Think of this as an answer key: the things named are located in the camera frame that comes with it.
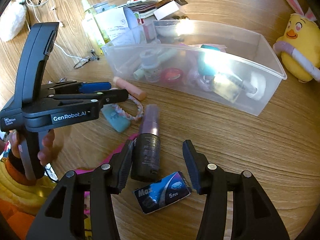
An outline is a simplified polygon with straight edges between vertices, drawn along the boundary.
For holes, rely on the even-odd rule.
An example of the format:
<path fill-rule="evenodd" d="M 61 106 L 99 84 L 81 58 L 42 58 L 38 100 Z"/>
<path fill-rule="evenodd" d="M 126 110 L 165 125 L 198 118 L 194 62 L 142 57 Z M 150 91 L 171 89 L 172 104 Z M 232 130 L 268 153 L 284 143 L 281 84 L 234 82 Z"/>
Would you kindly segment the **left hand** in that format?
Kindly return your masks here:
<path fill-rule="evenodd" d="M 53 155 L 53 143 L 55 139 L 54 130 L 51 129 L 48 134 L 42 139 L 43 148 L 37 154 L 38 159 L 42 166 L 46 166 L 54 159 Z M 9 134 L 9 141 L 11 144 L 11 150 L 13 155 L 20 159 L 22 154 L 22 146 L 20 144 L 20 138 L 17 131 L 13 131 Z"/>

